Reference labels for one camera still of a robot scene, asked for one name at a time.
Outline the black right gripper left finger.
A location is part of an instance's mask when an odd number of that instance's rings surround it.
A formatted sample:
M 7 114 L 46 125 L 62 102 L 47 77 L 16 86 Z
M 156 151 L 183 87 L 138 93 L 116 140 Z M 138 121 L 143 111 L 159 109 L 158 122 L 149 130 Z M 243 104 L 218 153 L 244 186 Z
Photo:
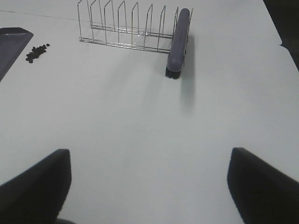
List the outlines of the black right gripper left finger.
M 64 224 L 57 217 L 70 186 L 70 151 L 58 149 L 0 186 L 0 222 Z

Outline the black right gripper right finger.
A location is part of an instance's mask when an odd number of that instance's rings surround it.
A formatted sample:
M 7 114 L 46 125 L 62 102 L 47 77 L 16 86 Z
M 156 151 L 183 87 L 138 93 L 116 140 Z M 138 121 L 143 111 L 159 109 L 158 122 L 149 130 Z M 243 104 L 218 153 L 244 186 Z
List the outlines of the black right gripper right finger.
M 297 224 L 299 183 L 245 148 L 232 149 L 228 189 L 246 224 Z

